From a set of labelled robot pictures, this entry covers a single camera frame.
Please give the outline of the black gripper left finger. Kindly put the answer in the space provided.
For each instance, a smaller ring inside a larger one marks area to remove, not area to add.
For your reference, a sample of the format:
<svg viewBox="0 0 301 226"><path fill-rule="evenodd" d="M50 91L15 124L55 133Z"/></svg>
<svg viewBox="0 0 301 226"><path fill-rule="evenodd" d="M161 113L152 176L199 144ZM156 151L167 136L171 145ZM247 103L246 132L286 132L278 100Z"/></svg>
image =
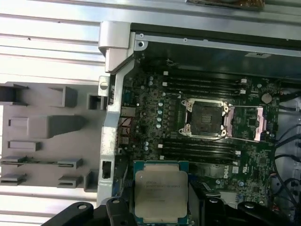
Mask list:
<svg viewBox="0 0 301 226"><path fill-rule="evenodd" d="M120 197L108 198L96 209L76 202L46 222L46 226L133 226L135 218Z"/></svg>

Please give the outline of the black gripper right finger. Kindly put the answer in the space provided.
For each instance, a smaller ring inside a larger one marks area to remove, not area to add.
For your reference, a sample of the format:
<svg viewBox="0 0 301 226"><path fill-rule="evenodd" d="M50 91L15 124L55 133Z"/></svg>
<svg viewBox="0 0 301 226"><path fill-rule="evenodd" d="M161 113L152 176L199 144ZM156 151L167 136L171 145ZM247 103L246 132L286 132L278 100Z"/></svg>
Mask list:
<svg viewBox="0 0 301 226"><path fill-rule="evenodd" d="M192 206L196 226L285 226L286 218L255 202L242 202L232 208L221 199L210 197Z"/></svg>

